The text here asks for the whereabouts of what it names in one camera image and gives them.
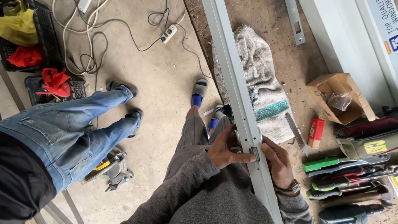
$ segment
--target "person's right hand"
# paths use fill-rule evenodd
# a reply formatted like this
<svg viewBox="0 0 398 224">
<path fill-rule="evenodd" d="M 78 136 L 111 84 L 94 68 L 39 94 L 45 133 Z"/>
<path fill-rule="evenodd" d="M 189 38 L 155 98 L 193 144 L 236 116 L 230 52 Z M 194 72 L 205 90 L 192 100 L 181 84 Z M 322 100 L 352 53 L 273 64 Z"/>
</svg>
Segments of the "person's right hand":
<svg viewBox="0 0 398 224">
<path fill-rule="evenodd" d="M 295 181 L 287 151 L 265 136 L 263 136 L 261 150 L 269 159 L 271 176 L 275 185 L 281 189 L 291 190 Z"/>
</svg>

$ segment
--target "ripped jeans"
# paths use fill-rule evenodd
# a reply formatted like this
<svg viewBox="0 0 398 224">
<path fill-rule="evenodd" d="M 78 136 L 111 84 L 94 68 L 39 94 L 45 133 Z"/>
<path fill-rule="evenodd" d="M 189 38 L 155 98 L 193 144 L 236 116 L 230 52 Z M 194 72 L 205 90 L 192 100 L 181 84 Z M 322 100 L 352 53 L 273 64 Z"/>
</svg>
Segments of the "ripped jeans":
<svg viewBox="0 0 398 224">
<path fill-rule="evenodd" d="M 132 96 L 130 90 L 119 86 L 84 99 L 36 105 L 0 121 L 0 132 L 18 139 L 39 156 L 59 193 L 91 172 L 119 141 L 139 127 L 139 113 L 131 113 L 107 128 L 84 133 L 89 121 Z"/>
</svg>

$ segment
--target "person's hand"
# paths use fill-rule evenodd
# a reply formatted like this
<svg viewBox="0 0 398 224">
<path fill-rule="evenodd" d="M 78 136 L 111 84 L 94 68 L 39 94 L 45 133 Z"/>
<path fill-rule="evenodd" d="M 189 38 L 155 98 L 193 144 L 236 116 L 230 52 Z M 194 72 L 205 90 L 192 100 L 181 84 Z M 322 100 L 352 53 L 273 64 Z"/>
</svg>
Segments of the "person's hand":
<svg viewBox="0 0 398 224">
<path fill-rule="evenodd" d="M 232 134 L 233 130 L 236 130 L 236 125 L 230 124 L 217 136 L 213 145 L 207 151 L 207 155 L 209 155 L 211 161 L 219 170 L 231 163 L 251 163 L 256 161 L 255 155 L 250 153 L 236 154 L 230 151 L 231 147 L 238 146 L 236 134 Z"/>
<path fill-rule="evenodd" d="M 281 189 L 291 190 L 295 185 L 295 181 L 287 151 L 265 136 L 263 136 L 261 150 L 269 160 L 271 176 L 275 185 Z M 285 196 L 297 195 L 294 193 L 281 194 Z"/>
</svg>

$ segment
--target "person's left hand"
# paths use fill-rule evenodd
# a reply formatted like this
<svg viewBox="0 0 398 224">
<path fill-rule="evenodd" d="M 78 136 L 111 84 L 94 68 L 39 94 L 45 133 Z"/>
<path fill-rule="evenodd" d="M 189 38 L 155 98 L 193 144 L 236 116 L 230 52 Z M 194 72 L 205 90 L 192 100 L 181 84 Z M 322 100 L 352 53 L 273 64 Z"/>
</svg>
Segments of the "person's left hand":
<svg viewBox="0 0 398 224">
<path fill-rule="evenodd" d="M 233 130 L 236 130 L 236 124 L 230 124 L 220 133 L 207 151 L 207 155 L 209 155 L 211 161 L 219 170 L 231 163 L 251 163 L 256 161 L 255 155 L 250 153 L 236 154 L 230 151 L 231 147 L 238 146 L 236 134 L 232 134 Z"/>
</svg>

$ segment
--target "foot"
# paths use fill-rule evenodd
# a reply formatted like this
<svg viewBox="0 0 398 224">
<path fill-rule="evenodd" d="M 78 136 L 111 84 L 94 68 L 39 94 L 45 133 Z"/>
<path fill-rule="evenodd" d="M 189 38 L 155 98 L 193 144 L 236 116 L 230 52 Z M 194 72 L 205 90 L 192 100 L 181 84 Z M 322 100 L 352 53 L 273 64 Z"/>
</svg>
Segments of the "foot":
<svg viewBox="0 0 398 224">
<path fill-rule="evenodd" d="M 137 88 L 135 86 L 129 85 L 129 84 L 125 84 L 125 83 L 120 83 L 120 82 L 117 82 L 117 81 L 109 82 L 106 85 L 106 90 L 107 91 L 111 91 L 111 90 L 114 90 L 116 87 L 119 87 L 121 85 L 125 86 L 127 89 L 129 89 L 131 91 L 131 93 L 133 94 L 133 98 L 138 95 L 138 90 L 137 90 Z"/>
<path fill-rule="evenodd" d="M 216 107 L 214 107 L 215 111 L 218 108 L 223 107 L 223 105 L 219 104 Z M 216 128 L 217 124 L 220 122 L 220 120 L 225 116 L 221 111 L 213 112 L 213 118 L 209 121 L 209 124 L 207 125 L 207 134 L 211 135 Z"/>
<path fill-rule="evenodd" d="M 144 112 L 142 110 L 140 110 L 140 109 L 135 109 L 132 113 L 138 113 L 139 114 L 139 116 L 140 116 L 140 124 L 141 124 Z M 136 129 L 134 129 L 134 131 L 131 133 L 131 135 L 128 136 L 128 138 L 132 138 L 132 137 L 134 137 L 134 136 L 136 136 L 138 134 L 138 132 L 140 130 L 140 124 L 138 125 L 138 127 Z"/>
<path fill-rule="evenodd" d="M 209 82 L 206 79 L 199 79 L 195 82 L 192 89 L 191 106 L 196 105 L 198 108 L 200 108 L 206 95 L 208 86 Z"/>
</svg>

